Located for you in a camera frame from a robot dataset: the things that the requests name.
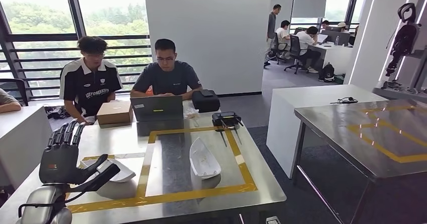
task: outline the black office chair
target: black office chair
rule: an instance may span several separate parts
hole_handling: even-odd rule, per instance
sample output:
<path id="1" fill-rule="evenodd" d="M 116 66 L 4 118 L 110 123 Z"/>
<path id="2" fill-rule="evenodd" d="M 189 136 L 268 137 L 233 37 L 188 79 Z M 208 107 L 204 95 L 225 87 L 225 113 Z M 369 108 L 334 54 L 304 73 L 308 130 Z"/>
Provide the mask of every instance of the black office chair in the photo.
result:
<path id="1" fill-rule="evenodd" d="M 27 92 L 25 91 L 24 81 L 21 79 L 0 79 L 0 88 L 9 95 L 16 98 L 25 106 L 28 106 Z"/>
<path id="2" fill-rule="evenodd" d="M 288 46 L 288 44 L 284 43 L 284 48 L 283 49 L 279 49 L 279 39 L 277 36 L 277 33 L 274 33 L 274 38 L 273 41 L 271 43 L 271 48 L 270 48 L 270 53 L 272 53 L 272 55 L 268 57 L 268 59 L 265 61 L 265 63 L 267 63 L 269 60 L 273 60 L 275 59 L 277 61 L 277 64 L 279 64 L 279 60 L 282 59 L 279 57 L 279 55 L 283 52 L 286 51 L 286 47 Z"/>
<path id="3" fill-rule="evenodd" d="M 283 69 L 284 71 L 286 71 L 286 69 L 295 67 L 294 74 L 297 74 L 298 68 L 302 68 L 306 70 L 308 73 L 308 69 L 305 69 L 304 66 L 300 65 L 300 62 L 302 62 L 304 65 L 306 62 L 302 57 L 302 55 L 300 55 L 300 52 L 301 52 L 300 39 L 298 38 L 298 36 L 291 35 L 291 49 L 289 50 L 289 53 L 290 53 L 290 57 L 295 59 L 295 63 Z"/>

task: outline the young man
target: young man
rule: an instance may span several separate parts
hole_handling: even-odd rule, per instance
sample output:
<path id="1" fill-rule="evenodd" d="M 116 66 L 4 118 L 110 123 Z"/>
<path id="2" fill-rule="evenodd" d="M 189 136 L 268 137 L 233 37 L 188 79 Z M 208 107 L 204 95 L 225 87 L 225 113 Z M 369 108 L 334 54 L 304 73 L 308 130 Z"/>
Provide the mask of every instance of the young man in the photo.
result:
<path id="1" fill-rule="evenodd" d="M 265 58 L 264 58 L 264 66 L 270 65 L 267 62 L 268 53 L 271 48 L 271 41 L 274 38 L 274 28 L 276 27 L 276 15 L 280 13 L 281 6 L 280 4 L 276 4 L 273 6 L 273 11 L 268 15 L 268 28 L 267 28 L 267 45 L 265 48 Z"/>
<path id="2" fill-rule="evenodd" d="M 176 60 L 175 43 L 169 39 L 159 39 L 154 44 L 157 62 L 149 64 L 130 91 L 131 97 L 146 97 L 146 91 L 153 86 L 153 94 L 158 96 L 182 96 L 191 99 L 195 91 L 203 89 L 200 80 L 189 64 Z"/>
<path id="3" fill-rule="evenodd" d="M 288 27 L 290 24 L 291 23 L 288 20 L 284 20 L 281 22 L 280 28 L 276 30 L 279 44 L 288 43 L 289 42 L 288 40 L 291 39 L 291 37 L 289 36 L 289 30 L 288 30 Z"/>
<path id="4" fill-rule="evenodd" d="M 0 88 L 0 113 L 19 111 L 21 104 Z"/>
<path id="5" fill-rule="evenodd" d="M 117 68 L 104 60 L 107 43 L 99 37 L 82 37 L 78 41 L 82 58 L 64 66 L 59 98 L 78 122 L 93 123 L 104 102 L 116 98 L 123 88 Z"/>
<path id="6" fill-rule="evenodd" d="M 303 56 L 303 59 L 306 61 L 307 59 L 311 59 L 311 64 L 308 67 L 308 71 L 310 73 L 318 73 L 317 70 L 314 69 L 317 61 L 320 58 L 320 52 L 313 51 L 308 49 L 309 45 L 317 44 L 317 32 L 318 29 L 314 26 L 308 28 L 306 31 L 301 31 L 296 34 L 296 36 L 300 40 L 300 55 Z"/>
<path id="7" fill-rule="evenodd" d="M 320 30 L 320 32 L 322 32 L 323 30 L 325 30 L 326 27 L 328 27 L 328 26 L 329 26 L 329 21 L 328 20 L 323 21 L 322 22 L 322 29 Z"/>

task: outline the hand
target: hand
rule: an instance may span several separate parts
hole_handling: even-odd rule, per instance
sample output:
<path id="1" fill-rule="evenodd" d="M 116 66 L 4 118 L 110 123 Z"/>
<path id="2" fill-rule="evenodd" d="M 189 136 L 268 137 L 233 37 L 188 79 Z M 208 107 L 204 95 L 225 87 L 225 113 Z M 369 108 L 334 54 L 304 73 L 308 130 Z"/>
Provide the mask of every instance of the hand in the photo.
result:
<path id="1" fill-rule="evenodd" d="M 172 94 L 172 93 L 165 93 L 165 94 L 159 94 L 159 96 L 162 96 L 162 97 L 173 97 L 174 94 Z"/>

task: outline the black bag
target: black bag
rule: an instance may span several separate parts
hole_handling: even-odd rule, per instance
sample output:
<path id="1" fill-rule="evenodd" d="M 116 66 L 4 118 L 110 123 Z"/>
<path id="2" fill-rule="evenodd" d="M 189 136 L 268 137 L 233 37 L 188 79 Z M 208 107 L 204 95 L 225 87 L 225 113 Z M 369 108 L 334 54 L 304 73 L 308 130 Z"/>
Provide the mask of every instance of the black bag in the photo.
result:
<path id="1" fill-rule="evenodd" d="M 325 67 L 319 72 L 319 81 L 321 82 L 333 82 L 334 81 L 334 67 L 328 62 Z"/>
<path id="2" fill-rule="evenodd" d="M 193 92 L 193 105 L 195 109 L 202 112 L 215 112 L 220 108 L 220 100 L 212 90 L 201 90 Z"/>

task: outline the black cable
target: black cable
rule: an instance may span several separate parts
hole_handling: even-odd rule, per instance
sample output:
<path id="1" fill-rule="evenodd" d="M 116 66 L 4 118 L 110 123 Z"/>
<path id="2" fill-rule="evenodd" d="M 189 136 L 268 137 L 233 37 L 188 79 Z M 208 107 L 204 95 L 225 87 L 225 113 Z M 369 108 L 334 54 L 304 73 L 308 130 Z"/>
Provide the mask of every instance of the black cable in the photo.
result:
<path id="1" fill-rule="evenodd" d="M 76 200 L 77 198 L 79 198 L 80 196 L 82 196 L 85 193 L 86 193 L 86 191 L 84 191 L 84 192 L 76 195 L 75 197 L 73 197 L 71 199 L 68 199 L 66 201 L 61 201 L 61 202 L 55 202 L 55 203 L 49 203 L 49 204 L 22 204 L 18 208 L 18 217 L 19 218 L 22 217 L 22 208 L 23 207 L 32 206 L 32 207 L 38 208 L 38 207 L 52 207 L 52 206 L 55 206 L 55 205 L 65 205 L 65 204 L 67 204 L 69 202 L 72 202 L 73 200 Z"/>

